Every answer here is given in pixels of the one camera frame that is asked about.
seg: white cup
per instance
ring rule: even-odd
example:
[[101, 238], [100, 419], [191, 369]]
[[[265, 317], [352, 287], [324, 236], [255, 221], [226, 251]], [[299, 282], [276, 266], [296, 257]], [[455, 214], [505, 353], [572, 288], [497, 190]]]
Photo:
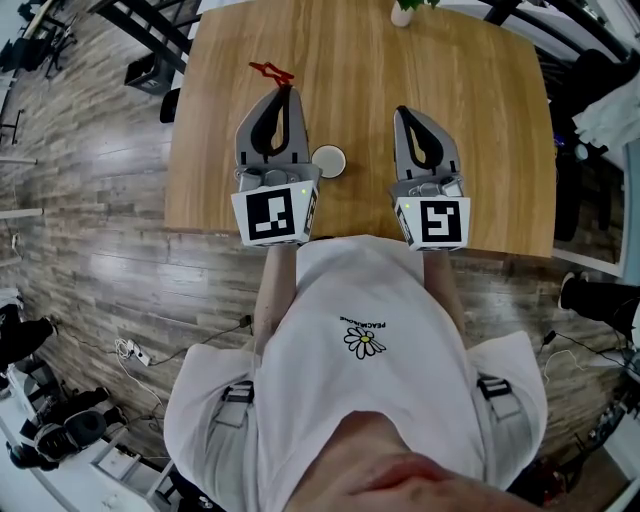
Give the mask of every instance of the white cup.
[[320, 146], [314, 151], [311, 163], [320, 167], [323, 178], [337, 178], [347, 166], [347, 157], [337, 146]]

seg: black chair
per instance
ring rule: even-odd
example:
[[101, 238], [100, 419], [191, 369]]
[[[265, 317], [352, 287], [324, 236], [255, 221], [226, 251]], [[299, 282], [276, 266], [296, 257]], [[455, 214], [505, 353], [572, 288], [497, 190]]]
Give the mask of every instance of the black chair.
[[[598, 206], [598, 228], [602, 231], [609, 229], [609, 176], [610, 172], [615, 171], [611, 164], [601, 158], [608, 148], [581, 143], [575, 133], [573, 117], [629, 82], [639, 71], [640, 56], [636, 52], [631, 52], [625, 62], [616, 64], [597, 50], [587, 50], [567, 69], [555, 90], [554, 99], [549, 104], [551, 123], [554, 134], [564, 140], [564, 147], [559, 148], [556, 158], [558, 179], [554, 237], [557, 240], [568, 242], [573, 239], [579, 223], [580, 207], [585, 200]], [[588, 158], [584, 161], [578, 161], [574, 155], [579, 144], [583, 144], [588, 152]], [[585, 166], [596, 172], [597, 190], [583, 186]]]
[[13, 52], [13, 45], [11, 41], [7, 41], [7, 44], [4, 45], [4, 48], [0, 50], [0, 71], [6, 73], [7, 71], [11, 71], [10, 69], [5, 69], [5, 66], [8, 66], [11, 61], [11, 54]]

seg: floor board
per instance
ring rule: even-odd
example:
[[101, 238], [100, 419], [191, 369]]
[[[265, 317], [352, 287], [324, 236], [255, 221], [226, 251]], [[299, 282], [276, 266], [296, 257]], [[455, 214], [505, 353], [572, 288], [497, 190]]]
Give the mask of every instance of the floor board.
[[[84, 9], [85, 2], [73, 0], [65, 11], [79, 13], [80, 41], [66, 53], [65, 69], [50, 81], [42, 71], [21, 72], [3, 114], [11, 120], [25, 109], [18, 145], [3, 141], [2, 154], [32, 156], [39, 164], [2, 166], [0, 208], [41, 207], [45, 215], [9, 223], [20, 232], [24, 261], [0, 269], [0, 281], [21, 289], [29, 316], [53, 314], [62, 322], [57, 339], [40, 351], [60, 378], [81, 390], [107, 386], [136, 418], [155, 399], [102, 351], [112, 351], [117, 337], [132, 338], [163, 358], [234, 327], [252, 313], [264, 251], [233, 237], [164, 229], [172, 126], [158, 120], [161, 98], [123, 86], [127, 64], [147, 50]], [[0, 225], [0, 257], [10, 254], [9, 240]], [[598, 349], [615, 341], [608, 327], [557, 309], [566, 263], [472, 251], [455, 253], [453, 262], [470, 344], [525, 329], [538, 350], [551, 328]], [[239, 346], [249, 336], [243, 329], [214, 343]], [[564, 348], [581, 364], [590, 358], [557, 340], [542, 351], [540, 367]], [[166, 401], [181, 359], [157, 368], [125, 364]], [[573, 442], [574, 432], [586, 435], [620, 372], [582, 372], [559, 356], [549, 376], [546, 454]], [[146, 456], [165, 456], [154, 425], [134, 422], [125, 443]]]

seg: wooden table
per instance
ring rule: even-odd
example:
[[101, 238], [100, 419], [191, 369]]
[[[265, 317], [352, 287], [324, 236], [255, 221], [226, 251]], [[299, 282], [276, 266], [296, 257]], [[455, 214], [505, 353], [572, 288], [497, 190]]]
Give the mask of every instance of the wooden table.
[[347, 155], [320, 183], [313, 236], [401, 239], [387, 190], [395, 181], [393, 113], [407, 105], [456, 140], [471, 197], [469, 247], [551, 255], [555, 163], [551, 119], [533, 46], [505, 29], [443, 8], [410, 27], [391, 0], [260, 0], [203, 15], [174, 127], [168, 228], [237, 232], [235, 132], [274, 82], [248, 66], [295, 75], [311, 151]]

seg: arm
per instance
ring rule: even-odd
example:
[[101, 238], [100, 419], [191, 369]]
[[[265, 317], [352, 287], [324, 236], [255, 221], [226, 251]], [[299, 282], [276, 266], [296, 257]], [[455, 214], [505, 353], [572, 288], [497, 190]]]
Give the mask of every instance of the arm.
[[262, 273], [262, 283], [254, 313], [254, 339], [245, 350], [262, 355], [267, 342], [289, 311], [296, 296], [297, 245], [276, 245], [269, 248]]
[[464, 336], [464, 309], [456, 289], [453, 269], [447, 251], [424, 253], [424, 288], [449, 313], [453, 323]]

